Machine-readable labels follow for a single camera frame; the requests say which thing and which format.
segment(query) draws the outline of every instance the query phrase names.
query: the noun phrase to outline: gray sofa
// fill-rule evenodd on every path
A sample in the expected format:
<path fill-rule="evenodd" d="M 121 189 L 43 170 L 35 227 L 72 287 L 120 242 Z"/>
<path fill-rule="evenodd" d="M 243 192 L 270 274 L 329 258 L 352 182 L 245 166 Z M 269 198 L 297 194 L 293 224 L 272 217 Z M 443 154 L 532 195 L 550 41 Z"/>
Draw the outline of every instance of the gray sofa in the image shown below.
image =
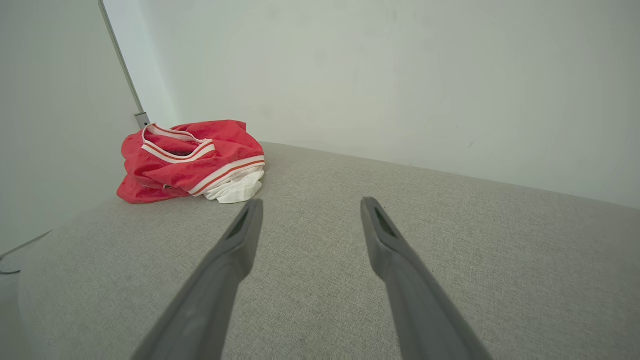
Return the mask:
<path fill-rule="evenodd" d="M 640 357 L 640 210 L 265 143 L 264 225 L 225 357 L 399 357 L 360 199 L 384 205 L 497 359 Z M 113 199 L 28 254 L 41 358 L 132 354 L 242 204 Z"/>

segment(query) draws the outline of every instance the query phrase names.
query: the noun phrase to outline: white cloth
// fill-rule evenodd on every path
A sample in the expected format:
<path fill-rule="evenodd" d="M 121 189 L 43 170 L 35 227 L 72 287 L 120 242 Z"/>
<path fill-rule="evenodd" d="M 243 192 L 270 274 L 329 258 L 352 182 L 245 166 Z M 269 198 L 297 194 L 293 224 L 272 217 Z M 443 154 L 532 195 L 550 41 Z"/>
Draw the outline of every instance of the white cloth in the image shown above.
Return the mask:
<path fill-rule="evenodd" d="M 235 174 L 228 183 L 217 186 L 203 195 L 209 200 L 218 200 L 220 204 L 233 204 L 251 199 L 260 190 L 260 179 L 264 176 L 263 167 L 249 168 Z"/>

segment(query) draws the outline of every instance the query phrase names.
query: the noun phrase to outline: white and red striped trim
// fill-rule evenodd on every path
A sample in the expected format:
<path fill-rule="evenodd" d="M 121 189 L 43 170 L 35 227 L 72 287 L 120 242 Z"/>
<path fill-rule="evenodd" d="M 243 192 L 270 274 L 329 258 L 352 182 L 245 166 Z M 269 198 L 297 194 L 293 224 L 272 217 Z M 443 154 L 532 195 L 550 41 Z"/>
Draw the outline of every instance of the white and red striped trim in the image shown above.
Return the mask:
<path fill-rule="evenodd" d="M 211 175 L 205 177 L 196 186 L 189 190 L 189 193 L 193 196 L 202 195 L 204 192 L 209 191 L 210 189 L 213 189 L 220 184 L 224 184 L 227 180 L 233 177 L 233 175 L 239 173 L 240 171 L 261 166 L 264 166 L 264 155 L 254 156 L 252 158 L 246 158 L 228 163 L 225 166 L 214 171 Z"/>
<path fill-rule="evenodd" d="M 155 135 L 168 136 L 170 138 L 174 138 L 182 141 L 198 142 L 200 143 L 200 145 L 191 154 L 187 156 L 174 155 L 174 154 L 171 154 L 170 152 L 166 152 L 162 150 L 160 146 L 148 141 L 145 138 L 145 133 L 147 131 Z M 190 161 L 195 161 L 197 159 L 200 159 L 205 154 L 215 150 L 216 147 L 213 145 L 213 140 L 211 139 L 201 140 L 186 131 L 165 130 L 160 128 L 156 124 L 149 124 L 142 131 L 142 149 L 146 150 L 151 155 L 159 159 L 162 159 L 168 163 L 179 164 L 179 163 L 188 163 Z"/>

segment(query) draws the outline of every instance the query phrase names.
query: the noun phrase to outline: pile of clothes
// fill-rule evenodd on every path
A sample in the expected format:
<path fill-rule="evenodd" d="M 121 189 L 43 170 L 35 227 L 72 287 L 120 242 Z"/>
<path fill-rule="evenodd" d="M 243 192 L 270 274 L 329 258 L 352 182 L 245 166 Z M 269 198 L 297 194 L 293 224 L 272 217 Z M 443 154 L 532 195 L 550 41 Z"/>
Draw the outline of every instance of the pile of clothes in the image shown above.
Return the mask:
<path fill-rule="evenodd" d="M 264 175 L 262 146 L 235 120 L 162 129 L 151 124 L 122 144 L 127 176 L 118 196 L 141 204 L 203 195 L 231 204 L 251 199 Z"/>

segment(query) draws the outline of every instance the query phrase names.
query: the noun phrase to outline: red garment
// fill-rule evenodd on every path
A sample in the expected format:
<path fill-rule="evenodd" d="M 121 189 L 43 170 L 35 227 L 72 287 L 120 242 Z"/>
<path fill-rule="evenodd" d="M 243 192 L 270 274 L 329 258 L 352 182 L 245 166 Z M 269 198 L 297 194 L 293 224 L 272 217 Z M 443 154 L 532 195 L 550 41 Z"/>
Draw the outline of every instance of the red garment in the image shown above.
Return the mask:
<path fill-rule="evenodd" d="M 127 176 L 118 196 L 132 204 L 215 192 L 264 166 L 262 146 L 246 132 L 244 122 L 234 120 L 171 130 L 151 124 L 124 140 L 122 156 Z"/>

